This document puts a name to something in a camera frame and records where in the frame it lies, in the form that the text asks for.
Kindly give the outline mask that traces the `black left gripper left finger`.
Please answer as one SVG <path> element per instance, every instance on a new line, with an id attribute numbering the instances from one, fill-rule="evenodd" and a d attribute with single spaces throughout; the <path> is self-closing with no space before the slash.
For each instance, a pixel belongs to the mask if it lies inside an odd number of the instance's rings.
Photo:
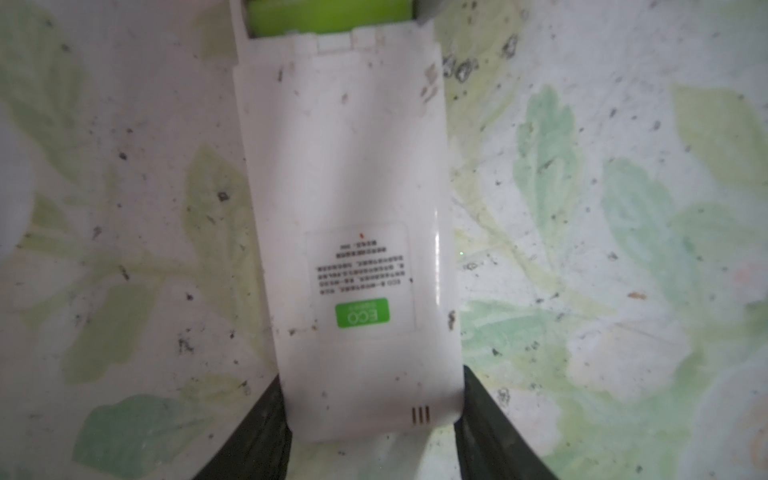
<path id="1" fill-rule="evenodd" d="M 292 437 L 280 378 L 276 376 L 193 479 L 283 480 L 287 477 Z"/>

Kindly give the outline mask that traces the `black yellow screwdriver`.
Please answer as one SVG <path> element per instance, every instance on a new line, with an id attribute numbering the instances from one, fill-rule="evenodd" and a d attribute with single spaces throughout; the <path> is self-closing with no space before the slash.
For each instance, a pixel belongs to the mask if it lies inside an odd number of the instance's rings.
<path id="1" fill-rule="evenodd" d="M 414 19 L 423 25 L 433 20 L 449 3 L 450 0 L 414 0 Z"/>

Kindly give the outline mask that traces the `white remote control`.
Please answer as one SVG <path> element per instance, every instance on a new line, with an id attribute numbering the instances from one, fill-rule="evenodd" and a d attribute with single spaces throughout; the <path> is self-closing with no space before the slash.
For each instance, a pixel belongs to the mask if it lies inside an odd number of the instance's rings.
<path id="1" fill-rule="evenodd" d="M 233 70 L 291 432 L 432 429 L 464 403 L 444 64 L 433 20 L 252 36 Z"/>

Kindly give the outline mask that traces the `green AAA battery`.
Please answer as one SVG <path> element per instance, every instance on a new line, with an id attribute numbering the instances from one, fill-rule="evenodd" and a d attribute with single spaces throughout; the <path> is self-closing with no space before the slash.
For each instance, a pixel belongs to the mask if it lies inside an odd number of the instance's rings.
<path id="1" fill-rule="evenodd" d="M 413 10 L 409 0 L 263 0 L 245 1 L 243 13 L 252 36 L 274 37 L 410 21 Z"/>

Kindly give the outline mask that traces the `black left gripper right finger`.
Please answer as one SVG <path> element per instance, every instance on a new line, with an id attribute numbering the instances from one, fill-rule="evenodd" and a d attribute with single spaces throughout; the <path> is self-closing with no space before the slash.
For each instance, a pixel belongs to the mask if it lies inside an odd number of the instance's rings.
<path id="1" fill-rule="evenodd" d="M 464 372 L 464 408 L 454 423 L 463 480 L 556 480 L 474 372 Z"/>

